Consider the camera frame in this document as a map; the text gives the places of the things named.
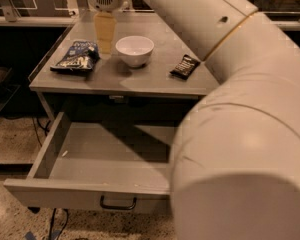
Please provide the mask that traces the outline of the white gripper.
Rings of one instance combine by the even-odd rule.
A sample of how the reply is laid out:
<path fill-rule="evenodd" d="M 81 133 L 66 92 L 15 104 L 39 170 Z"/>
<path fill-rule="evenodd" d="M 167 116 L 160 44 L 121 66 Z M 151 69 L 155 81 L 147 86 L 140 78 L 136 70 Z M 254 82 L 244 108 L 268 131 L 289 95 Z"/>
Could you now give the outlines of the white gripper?
<path fill-rule="evenodd" d="M 104 11 L 113 11 L 119 9 L 122 6 L 124 0 L 87 1 L 93 9 L 101 10 L 94 16 L 94 27 L 99 52 L 102 54 L 110 54 L 116 27 L 116 19 L 112 13 Z"/>

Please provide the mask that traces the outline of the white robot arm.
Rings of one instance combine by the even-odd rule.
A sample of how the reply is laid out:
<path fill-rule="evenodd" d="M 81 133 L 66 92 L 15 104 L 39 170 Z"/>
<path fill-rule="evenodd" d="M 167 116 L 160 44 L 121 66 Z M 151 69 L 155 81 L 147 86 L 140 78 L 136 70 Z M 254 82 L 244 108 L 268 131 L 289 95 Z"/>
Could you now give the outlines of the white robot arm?
<path fill-rule="evenodd" d="M 170 154 L 177 240 L 300 240 L 300 48 L 247 0 L 144 0 L 218 87 Z"/>

